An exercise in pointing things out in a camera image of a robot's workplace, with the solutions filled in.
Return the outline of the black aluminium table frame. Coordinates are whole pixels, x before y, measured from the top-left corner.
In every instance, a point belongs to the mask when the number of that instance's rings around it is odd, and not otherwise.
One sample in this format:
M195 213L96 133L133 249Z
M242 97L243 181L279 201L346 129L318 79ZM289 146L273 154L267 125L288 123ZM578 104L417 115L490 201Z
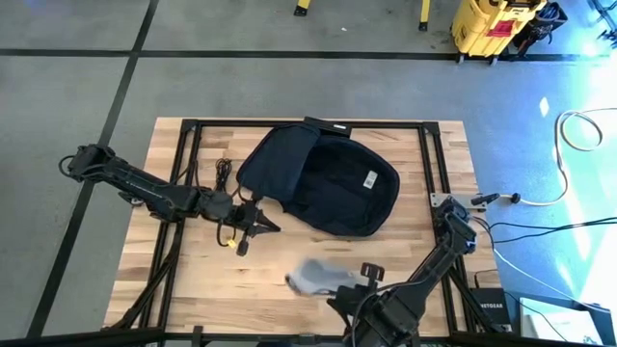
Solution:
M164 179L176 176L190 161L199 163L200 183L214 184L215 161L233 161L228 181L272 126L292 119L157 119L145 171ZM400 193L382 228L367 239L336 238L309 227L280 205L264 199L260 207L282 228L250 240L246 256L217 245L216 225L189 219L181 237L179 260L170 280L162 280L151 304L133 327L166 328L173 338L189 337L195 326L206 334L256 338L253 335L341 335L344 324L326 298L298 296L284 276L305 258L319 258L358 273L362 263L386 268L384 284L406 280L436 244L432 193L474 194L476 179L461 121L342 120L351 139L389 161L399 172ZM160 267L176 227L161 225L144 207L134 208L103 326L112 326L133 305ZM471 312L454 284L438 284L430 294L420 335L447 336L470 331Z

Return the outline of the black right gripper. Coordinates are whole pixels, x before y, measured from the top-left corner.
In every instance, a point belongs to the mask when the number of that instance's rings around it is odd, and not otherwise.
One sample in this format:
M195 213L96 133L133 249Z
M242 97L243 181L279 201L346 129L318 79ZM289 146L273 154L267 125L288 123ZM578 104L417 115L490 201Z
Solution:
M384 275L385 269L382 266L363 263L360 276L364 277L367 283L361 284L356 281L354 284L340 285L333 298L327 300L327 304L337 313L353 313L362 299L376 292Z

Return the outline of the yellow tool cart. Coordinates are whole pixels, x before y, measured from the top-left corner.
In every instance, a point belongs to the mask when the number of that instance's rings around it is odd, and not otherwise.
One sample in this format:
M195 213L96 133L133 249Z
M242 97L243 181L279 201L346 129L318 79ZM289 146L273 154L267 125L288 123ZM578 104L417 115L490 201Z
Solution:
M461 0L450 28L457 59L482 57L494 63L547 4L548 0Z

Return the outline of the clear plastic bag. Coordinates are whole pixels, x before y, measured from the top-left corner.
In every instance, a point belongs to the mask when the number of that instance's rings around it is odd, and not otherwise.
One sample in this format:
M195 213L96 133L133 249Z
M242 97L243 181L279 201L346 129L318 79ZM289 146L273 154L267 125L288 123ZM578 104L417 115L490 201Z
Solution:
M348 269L320 259L305 259L285 275L288 287L298 295L335 295L341 286L354 287L358 278Z

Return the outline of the black tripod stand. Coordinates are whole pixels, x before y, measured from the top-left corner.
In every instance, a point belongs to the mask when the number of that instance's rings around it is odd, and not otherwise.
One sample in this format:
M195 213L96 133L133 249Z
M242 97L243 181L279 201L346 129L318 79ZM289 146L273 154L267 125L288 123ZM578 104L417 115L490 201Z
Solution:
M613 50L617 50L617 0L590 0L599 15L599 22L605 29L599 34L599 40L605 40Z

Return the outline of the black network switch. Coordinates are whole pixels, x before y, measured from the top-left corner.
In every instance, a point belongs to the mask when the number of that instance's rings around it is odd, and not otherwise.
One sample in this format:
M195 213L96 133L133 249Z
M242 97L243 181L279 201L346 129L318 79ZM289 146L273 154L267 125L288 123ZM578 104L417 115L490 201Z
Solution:
M303 123L317 128L322 135L350 138L352 128L334 121L304 117Z

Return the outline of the black aluminium crossbeam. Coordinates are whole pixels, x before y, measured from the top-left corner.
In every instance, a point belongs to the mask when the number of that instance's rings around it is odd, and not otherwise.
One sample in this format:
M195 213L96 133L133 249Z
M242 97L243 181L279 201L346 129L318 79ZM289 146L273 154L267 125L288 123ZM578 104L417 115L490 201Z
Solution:
M338 343L339 335L319 334L210 334L197 328L192 333L168 333L157 328L106 330L79 334L60 334L0 340L0 347L133 347L168 341L189 341L192 347L210 342L285 342L302 346ZM576 342L534 339L513 334L471 334L416 337L418 344L443 344L457 347L617 347Z

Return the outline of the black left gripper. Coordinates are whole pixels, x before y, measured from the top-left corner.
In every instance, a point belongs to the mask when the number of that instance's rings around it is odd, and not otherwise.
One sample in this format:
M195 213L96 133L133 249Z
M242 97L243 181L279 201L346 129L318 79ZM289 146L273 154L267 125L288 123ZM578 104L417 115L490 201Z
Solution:
M257 227L257 234L281 232L278 225L270 221L264 213L256 207L254 201L244 202L234 205L231 212L226 217L226 223L236 229L240 229L243 234L236 248L236 254L245 256L249 248L250 234L255 230L255 222L265 227Z

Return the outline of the white cardboard box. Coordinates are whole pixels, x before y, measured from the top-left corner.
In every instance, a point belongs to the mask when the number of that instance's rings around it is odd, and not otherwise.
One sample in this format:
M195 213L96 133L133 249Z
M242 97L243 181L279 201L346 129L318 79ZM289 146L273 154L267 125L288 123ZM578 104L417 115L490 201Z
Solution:
M520 298L521 335L530 338L601 345L602 339L585 310Z

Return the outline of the black bag beside cart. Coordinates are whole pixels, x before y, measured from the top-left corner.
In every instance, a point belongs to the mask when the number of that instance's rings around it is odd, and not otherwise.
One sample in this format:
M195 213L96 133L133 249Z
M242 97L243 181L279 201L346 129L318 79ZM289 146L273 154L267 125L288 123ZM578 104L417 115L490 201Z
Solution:
M513 43L517 48L517 55L525 56L533 44L544 38L549 38L549 43L551 43L552 32L567 21L568 16L560 5L557 2L548 2L514 37Z

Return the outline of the black Netgear switch box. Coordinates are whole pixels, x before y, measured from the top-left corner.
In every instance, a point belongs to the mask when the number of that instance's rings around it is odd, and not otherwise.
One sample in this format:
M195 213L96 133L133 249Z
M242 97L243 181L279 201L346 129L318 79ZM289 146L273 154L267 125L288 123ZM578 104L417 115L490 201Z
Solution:
M501 288L473 288L471 294L495 324L506 332L512 331L505 294Z

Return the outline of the navy blue backpack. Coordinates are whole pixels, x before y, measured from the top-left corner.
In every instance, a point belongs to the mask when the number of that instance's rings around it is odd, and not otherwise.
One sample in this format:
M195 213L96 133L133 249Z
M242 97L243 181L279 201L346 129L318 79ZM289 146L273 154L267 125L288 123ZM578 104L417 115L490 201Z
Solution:
M400 191L398 171L381 155L305 122L273 127L236 181L313 228L349 237L374 234Z

